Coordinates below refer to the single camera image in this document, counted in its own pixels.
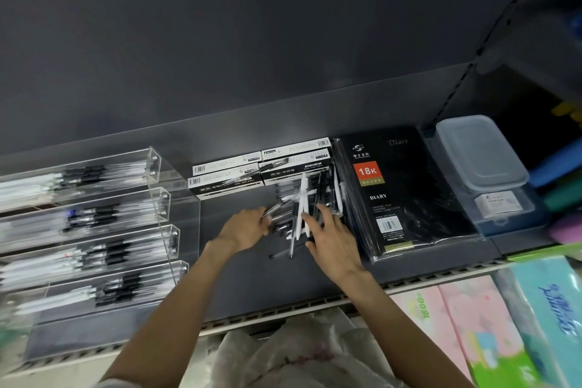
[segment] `container lid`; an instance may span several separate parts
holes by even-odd
[[[525,166],[489,117],[444,119],[436,126],[437,137],[468,189],[495,192],[528,182]]]

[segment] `hand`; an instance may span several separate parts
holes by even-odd
[[[231,216],[215,241],[232,248],[232,254],[251,248],[262,236],[269,234],[271,217],[263,218],[265,210],[266,207],[259,207]]]
[[[316,240],[306,242],[306,246],[321,270],[342,288],[346,278],[365,272],[366,269],[362,266],[356,239],[339,217],[333,215],[323,204],[317,204],[317,208],[324,217],[323,228],[312,216],[302,214]]]

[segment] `gray wall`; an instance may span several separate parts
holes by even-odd
[[[5,154],[471,61],[511,0],[1,1]]]

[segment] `left hand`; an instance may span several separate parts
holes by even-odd
[[[232,253],[240,252],[257,244],[262,236],[269,234],[271,217],[263,213],[266,207],[242,210],[230,217],[216,238],[216,241],[232,247]]]

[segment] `pink tissue box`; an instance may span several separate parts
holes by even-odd
[[[467,362],[455,335],[445,302],[437,287],[391,296],[394,302],[472,381]]]

